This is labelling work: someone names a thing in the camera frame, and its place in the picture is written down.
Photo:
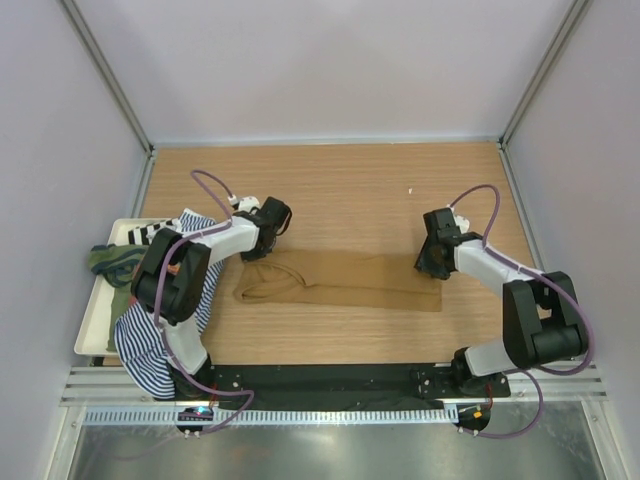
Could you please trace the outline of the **tan brown tank top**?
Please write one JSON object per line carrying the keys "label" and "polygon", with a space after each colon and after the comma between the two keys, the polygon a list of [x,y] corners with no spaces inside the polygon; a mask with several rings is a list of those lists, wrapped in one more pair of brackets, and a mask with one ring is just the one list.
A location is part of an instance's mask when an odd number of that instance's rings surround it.
{"label": "tan brown tank top", "polygon": [[441,281],[414,263],[408,254],[279,250],[244,265],[234,297],[244,304],[441,311]]}

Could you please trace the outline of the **red graphic tank top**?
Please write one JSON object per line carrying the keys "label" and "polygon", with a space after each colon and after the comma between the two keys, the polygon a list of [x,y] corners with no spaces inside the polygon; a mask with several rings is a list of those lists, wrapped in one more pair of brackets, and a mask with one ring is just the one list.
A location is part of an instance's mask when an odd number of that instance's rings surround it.
{"label": "red graphic tank top", "polygon": [[139,263],[133,270],[133,275],[132,275],[132,280],[130,285],[130,297],[129,297],[129,303],[128,303],[129,306],[135,305],[136,302],[138,301],[136,289],[137,289],[139,280],[141,278],[140,267],[141,267],[141,263]]}

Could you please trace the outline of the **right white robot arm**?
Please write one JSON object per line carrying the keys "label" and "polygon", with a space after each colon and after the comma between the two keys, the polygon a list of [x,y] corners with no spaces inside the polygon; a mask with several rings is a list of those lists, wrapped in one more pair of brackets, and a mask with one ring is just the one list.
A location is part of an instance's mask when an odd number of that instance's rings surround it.
{"label": "right white robot arm", "polygon": [[438,280],[468,275],[502,302],[501,336],[454,353],[455,391],[472,396],[508,371],[545,369],[589,353],[590,330],[569,275],[530,269],[502,255],[450,207],[427,212],[423,220],[426,239],[414,268]]}

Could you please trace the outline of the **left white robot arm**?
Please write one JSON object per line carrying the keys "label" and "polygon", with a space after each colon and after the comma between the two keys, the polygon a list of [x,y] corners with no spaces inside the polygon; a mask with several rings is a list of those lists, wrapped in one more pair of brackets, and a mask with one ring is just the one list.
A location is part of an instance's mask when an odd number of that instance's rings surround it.
{"label": "left white robot arm", "polygon": [[233,208],[228,220],[194,232],[161,229],[132,281],[133,296],[151,314],[169,362],[181,371],[178,389],[192,400],[204,398],[212,387],[204,369],[210,357],[196,322],[209,268],[234,255],[244,261],[264,258],[292,218],[290,207],[274,197],[264,202],[244,197]]}

